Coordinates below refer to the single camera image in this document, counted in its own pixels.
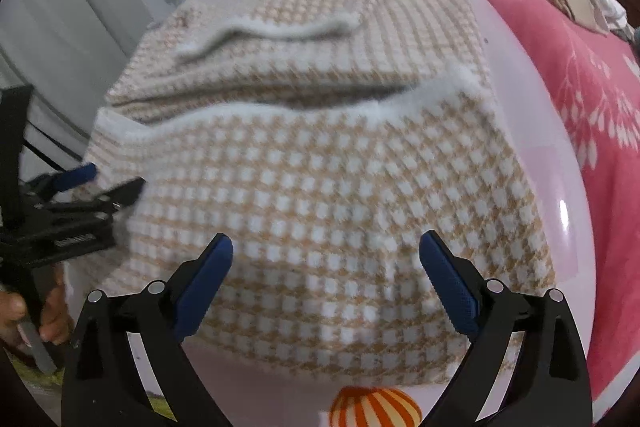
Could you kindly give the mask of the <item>left human hand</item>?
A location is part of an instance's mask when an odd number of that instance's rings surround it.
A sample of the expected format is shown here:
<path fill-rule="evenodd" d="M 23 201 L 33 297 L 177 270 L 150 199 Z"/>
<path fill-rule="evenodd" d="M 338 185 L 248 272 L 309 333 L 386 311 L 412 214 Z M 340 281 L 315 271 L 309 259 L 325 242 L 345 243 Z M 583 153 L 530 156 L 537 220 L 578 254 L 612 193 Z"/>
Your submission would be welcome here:
<path fill-rule="evenodd" d="M 62 265 L 55 265 L 53 274 L 55 283 L 44 300 L 39 334 L 44 343 L 60 345 L 70 338 L 73 319 L 66 303 Z M 22 351 L 26 349 L 26 343 L 17 330 L 17 323 L 24 319 L 26 312 L 25 301 L 20 295 L 1 291 L 1 339 Z"/>

